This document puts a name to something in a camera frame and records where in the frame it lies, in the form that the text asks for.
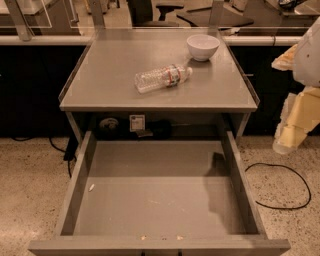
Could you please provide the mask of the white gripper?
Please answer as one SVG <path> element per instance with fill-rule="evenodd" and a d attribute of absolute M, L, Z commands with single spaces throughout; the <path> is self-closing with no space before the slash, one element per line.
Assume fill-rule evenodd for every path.
<path fill-rule="evenodd" d="M 298 94 L 288 94 L 274 135 L 273 150 L 289 154 L 320 123 L 320 89 L 316 88 L 320 87 L 320 17 L 297 45 L 274 59 L 271 67 L 280 71 L 293 69 L 294 80 L 308 86 Z"/>

